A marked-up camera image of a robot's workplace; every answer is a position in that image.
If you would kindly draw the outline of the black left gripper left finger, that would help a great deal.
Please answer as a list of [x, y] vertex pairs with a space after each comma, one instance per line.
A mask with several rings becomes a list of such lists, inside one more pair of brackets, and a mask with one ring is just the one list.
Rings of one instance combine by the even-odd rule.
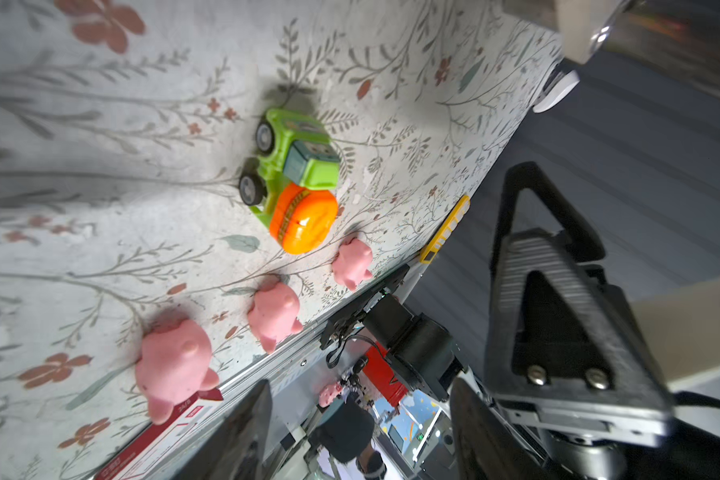
[[258, 381], [174, 479], [262, 479], [272, 406], [270, 382]]

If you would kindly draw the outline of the green orange toy truck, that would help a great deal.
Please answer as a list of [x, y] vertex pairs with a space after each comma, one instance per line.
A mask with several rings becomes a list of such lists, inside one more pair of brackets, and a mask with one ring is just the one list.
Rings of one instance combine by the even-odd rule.
[[257, 126], [256, 168], [241, 175], [242, 202], [288, 254], [319, 247], [338, 216], [341, 159], [321, 122], [272, 108]]

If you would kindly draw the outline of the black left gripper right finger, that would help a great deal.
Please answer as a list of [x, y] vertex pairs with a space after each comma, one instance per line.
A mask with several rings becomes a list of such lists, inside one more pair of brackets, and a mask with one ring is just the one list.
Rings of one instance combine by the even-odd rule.
[[464, 380], [450, 393], [460, 479], [550, 479]]

